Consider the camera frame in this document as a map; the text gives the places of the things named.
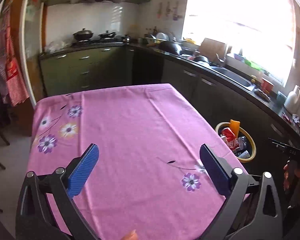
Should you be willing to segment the person's left hand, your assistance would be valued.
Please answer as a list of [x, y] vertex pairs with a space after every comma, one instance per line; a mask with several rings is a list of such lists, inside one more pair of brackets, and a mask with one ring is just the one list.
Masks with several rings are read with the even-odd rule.
[[136, 230], [132, 230], [131, 232], [124, 235], [121, 240], [138, 240], [138, 234], [136, 233]]

